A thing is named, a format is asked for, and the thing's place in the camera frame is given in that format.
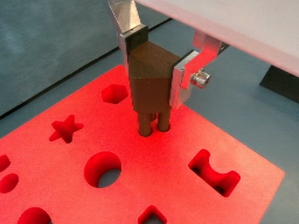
red foam board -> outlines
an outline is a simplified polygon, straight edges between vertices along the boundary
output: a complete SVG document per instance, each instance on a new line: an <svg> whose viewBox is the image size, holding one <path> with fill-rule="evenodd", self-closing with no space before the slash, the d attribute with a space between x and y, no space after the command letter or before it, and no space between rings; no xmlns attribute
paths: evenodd
<svg viewBox="0 0 299 224"><path fill-rule="evenodd" d="M171 124L139 136L114 68L0 139L0 223L259 223L284 172L187 107Z"/></svg>

gray floor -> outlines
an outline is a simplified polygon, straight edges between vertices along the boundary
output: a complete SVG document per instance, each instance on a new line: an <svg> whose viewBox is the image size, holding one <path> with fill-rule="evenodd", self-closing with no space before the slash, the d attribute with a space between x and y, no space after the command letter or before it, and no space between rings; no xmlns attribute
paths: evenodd
<svg viewBox="0 0 299 224"><path fill-rule="evenodd" d="M171 21L151 32L151 40L183 56L192 49L192 29ZM0 120L0 137L122 62L118 51ZM284 170L262 223L298 223L299 104L259 86L268 67L230 47L208 65L212 81L194 89L187 106Z"/></svg>
<svg viewBox="0 0 299 224"><path fill-rule="evenodd" d="M107 0L0 0L0 116L118 47ZM167 17L138 4L152 28Z"/></svg>

star-shaped hole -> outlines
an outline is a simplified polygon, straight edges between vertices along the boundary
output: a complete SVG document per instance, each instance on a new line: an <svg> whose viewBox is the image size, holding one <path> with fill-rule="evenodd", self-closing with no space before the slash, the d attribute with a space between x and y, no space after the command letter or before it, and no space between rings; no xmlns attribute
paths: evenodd
<svg viewBox="0 0 299 224"><path fill-rule="evenodd" d="M82 130L84 125L82 123L75 123L75 115L69 115L64 122L55 121L51 126L55 128L55 132L49 137L49 141L55 141L61 138L65 144L72 142L73 132Z"/></svg>

hexagon-shaped hole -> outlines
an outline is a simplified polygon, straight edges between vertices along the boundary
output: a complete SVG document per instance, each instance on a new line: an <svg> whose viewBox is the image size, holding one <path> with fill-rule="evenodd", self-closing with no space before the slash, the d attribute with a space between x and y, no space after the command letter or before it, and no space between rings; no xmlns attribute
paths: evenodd
<svg viewBox="0 0 299 224"><path fill-rule="evenodd" d="M127 98L127 96L127 87L118 84L111 84L102 91L103 102L108 102L112 104L119 104Z"/></svg>

hole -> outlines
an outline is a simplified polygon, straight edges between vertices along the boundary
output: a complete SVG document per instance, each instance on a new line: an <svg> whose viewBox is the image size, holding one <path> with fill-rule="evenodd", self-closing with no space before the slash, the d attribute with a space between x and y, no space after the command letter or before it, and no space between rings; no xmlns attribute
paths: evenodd
<svg viewBox="0 0 299 224"><path fill-rule="evenodd" d="M61 138L65 144L72 142L73 133L84 127L82 123L75 123L75 115L69 115L64 122L55 121L51 126L55 128L55 132L49 137L49 141Z"/></svg>
<svg viewBox="0 0 299 224"><path fill-rule="evenodd" d="M52 219L43 209L32 207L23 212L17 224L52 224Z"/></svg>
<svg viewBox="0 0 299 224"><path fill-rule="evenodd" d="M111 186L118 181L119 175L120 175L119 169L114 169L103 173L98 181L98 187L102 188L102 187Z"/></svg>
<svg viewBox="0 0 299 224"><path fill-rule="evenodd" d="M91 186L103 188L118 181L120 172L122 163L118 155L110 151L102 151L86 164L84 178Z"/></svg>
<svg viewBox="0 0 299 224"><path fill-rule="evenodd" d="M218 173L214 171L210 164L210 157L210 152L200 150L190 162L190 168L215 191L223 197L228 197L239 183L240 176L235 171L230 171L228 173Z"/></svg>
<svg viewBox="0 0 299 224"><path fill-rule="evenodd" d="M0 193L9 193L19 183L19 177L16 174L8 174L0 181Z"/></svg>
<svg viewBox="0 0 299 224"><path fill-rule="evenodd" d="M112 84L102 91L103 102L119 104L128 96L127 87Z"/></svg>
<svg viewBox="0 0 299 224"><path fill-rule="evenodd" d="M5 168L9 166L11 161L7 155L3 155L0 157L0 172L5 170Z"/></svg>
<svg viewBox="0 0 299 224"><path fill-rule="evenodd" d="M138 219L138 224L164 224L167 219L155 206L150 206Z"/></svg>

